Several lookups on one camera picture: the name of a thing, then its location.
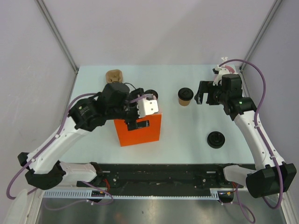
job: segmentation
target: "black cup lid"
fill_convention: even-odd
[[[221,132],[211,132],[207,137],[207,143],[212,148],[221,148],[225,143],[225,137]]]
[[[148,93],[153,94],[156,97],[156,99],[158,99],[158,93],[156,91],[154,91],[154,90],[146,90],[144,92],[144,94],[148,94]]]
[[[191,100],[193,95],[193,91],[189,88],[182,88],[178,91],[178,97],[184,101]]]

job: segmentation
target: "metal frame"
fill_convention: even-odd
[[[244,76],[244,72],[242,70],[239,71],[241,80],[242,80],[242,89],[244,91],[244,96],[245,97],[250,97],[250,93],[246,84],[246,80],[245,80],[245,76]]]
[[[281,3],[284,0],[275,0],[275,2],[273,3],[270,11],[268,12],[261,28],[259,29],[253,43],[251,44],[244,60],[249,61],[251,56],[253,55],[254,51],[256,50],[256,47],[258,46],[259,42],[261,41],[262,37],[264,36],[268,26],[271,24],[276,12],[278,11],[279,7],[281,6]],[[246,67],[246,63],[242,63],[240,66],[240,70],[243,71],[244,68]]]
[[[43,198],[75,198],[75,199],[103,199],[108,196],[92,196],[94,189],[50,189],[46,190]],[[219,200],[218,191],[210,189],[210,196],[113,196],[114,199],[167,199],[167,200]]]
[[[76,65],[73,57],[71,56],[70,51],[68,50],[65,41],[63,40],[48,8],[46,7],[45,3],[43,0],[35,0],[38,8],[40,9],[42,15],[44,16],[47,24],[49,25],[50,30],[52,31],[53,35],[55,36],[55,39],[58,42],[58,45],[60,46],[61,50],[63,51],[64,55],[66,56],[70,66],[72,67],[72,69],[74,70],[74,73],[77,74],[78,73],[78,66]]]
[[[44,191],[40,189],[36,190],[36,192],[34,193],[32,203],[30,204],[30,212],[27,215],[28,218],[26,224],[36,224],[38,212],[43,200],[43,194]]]
[[[291,193],[289,191],[284,193],[283,201],[281,207],[285,215],[285,220],[287,224],[298,224],[299,217],[298,213],[294,210],[295,205],[292,200]]]

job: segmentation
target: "cup lid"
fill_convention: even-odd
[[[193,91],[186,87],[178,91],[178,97],[184,101],[191,100],[193,95]]]

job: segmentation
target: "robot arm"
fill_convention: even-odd
[[[59,134],[58,128],[35,151],[19,154],[18,159],[22,166],[31,162],[27,167],[29,171],[25,174],[27,182],[46,190],[58,184],[101,181],[103,173],[97,163],[73,164],[60,162],[59,159],[76,141],[96,127],[103,126],[107,120],[123,119],[130,131],[143,127],[138,122],[139,118],[156,112],[157,100],[152,94],[144,94],[141,88],[129,92],[129,88],[123,83],[107,84],[103,92],[80,99],[69,110]],[[46,145],[47,148],[34,159],[34,155]]]
[[[208,93],[207,104],[223,105],[224,112],[241,130],[253,155],[256,170],[228,165],[223,169],[226,180],[239,183],[248,188],[254,197],[279,193],[279,179],[272,157],[257,131],[254,123],[256,106],[251,98],[242,96],[242,81],[238,74],[218,73],[215,81],[201,81],[195,96],[197,104],[202,104],[204,93]],[[272,145],[262,123],[257,117],[258,126],[268,141],[283,176],[284,192],[286,192],[296,175],[293,164],[286,164]]]

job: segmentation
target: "white wall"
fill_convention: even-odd
[[[283,2],[273,23],[258,45],[251,62],[265,75],[267,92],[260,115],[273,145],[287,163],[299,171],[299,1]],[[262,81],[247,66],[245,80],[251,97],[259,102]],[[291,185],[294,201],[299,205],[299,174]]]
[[[243,58],[274,0],[45,0],[79,65]]]
[[[59,125],[74,73],[33,0],[0,3],[0,223],[11,200],[17,155],[37,148]],[[21,175],[12,189],[27,187]]]

